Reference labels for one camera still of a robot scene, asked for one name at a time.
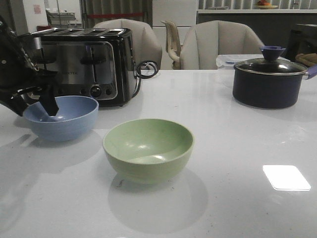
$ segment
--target lid handle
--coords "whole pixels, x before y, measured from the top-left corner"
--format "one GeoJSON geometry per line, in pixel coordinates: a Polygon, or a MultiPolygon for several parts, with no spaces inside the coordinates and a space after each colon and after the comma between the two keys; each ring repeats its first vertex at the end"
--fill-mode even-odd
{"type": "Polygon", "coordinates": [[[262,46],[260,50],[262,51],[264,59],[267,61],[277,60],[278,57],[284,52],[286,48],[281,46],[262,46]]]}

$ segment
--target toaster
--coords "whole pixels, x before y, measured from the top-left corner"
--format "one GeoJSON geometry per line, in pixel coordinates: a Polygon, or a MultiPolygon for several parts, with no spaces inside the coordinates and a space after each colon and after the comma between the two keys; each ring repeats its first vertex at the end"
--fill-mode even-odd
{"type": "Polygon", "coordinates": [[[109,107],[122,106],[138,93],[131,30],[52,28],[32,37],[26,51],[39,68],[57,72],[55,96],[93,97],[109,107]]]}

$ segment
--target pot lid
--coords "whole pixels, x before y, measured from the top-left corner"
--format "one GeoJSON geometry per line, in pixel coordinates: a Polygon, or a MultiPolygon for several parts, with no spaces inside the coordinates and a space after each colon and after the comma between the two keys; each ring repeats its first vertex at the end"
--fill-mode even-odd
{"type": "Polygon", "coordinates": [[[250,73],[267,75],[299,75],[307,71],[307,68],[299,63],[283,59],[268,61],[264,58],[240,61],[234,65],[234,68],[250,73]]]}
{"type": "Polygon", "coordinates": [[[285,48],[280,46],[263,46],[260,50],[264,58],[237,62],[234,65],[235,69],[266,75],[299,75],[307,71],[307,68],[299,63],[278,59],[285,48]]]}

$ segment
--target green bowl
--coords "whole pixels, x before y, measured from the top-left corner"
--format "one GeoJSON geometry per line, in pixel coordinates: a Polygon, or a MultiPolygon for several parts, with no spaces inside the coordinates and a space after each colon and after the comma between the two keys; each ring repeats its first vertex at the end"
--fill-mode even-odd
{"type": "Polygon", "coordinates": [[[103,140],[118,174],[137,183],[159,183],[187,164],[194,137],[184,126],[162,119],[138,119],[113,128],[103,140]]]}

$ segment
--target beige chair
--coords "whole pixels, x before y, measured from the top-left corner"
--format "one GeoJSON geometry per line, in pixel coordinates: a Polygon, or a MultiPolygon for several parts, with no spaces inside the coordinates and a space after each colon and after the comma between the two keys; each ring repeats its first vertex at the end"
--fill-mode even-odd
{"type": "Polygon", "coordinates": [[[130,29],[132,31],[136,64],[145,60],[152,60],[158,64],[158,68],[160,69],[162,46],[149,24],[129,19],[116,19],[100,22],[96,24],[94,28],[130,29]]]}
{"type": "Polygon", "coordinates": [[[178,29],[172,21],[161,21],[166,27],[166,52],[173,60],[172,68],[181,69],[180,65],[180,51],[181,44],[179,41],[178,29]]]}
{"type": "Polygon", "coordinates": [[[192,26],[180,53],[182,69],[217,69],[218,55],[261,54],[263,42],[247,25],[210,21],[192,26]]]}

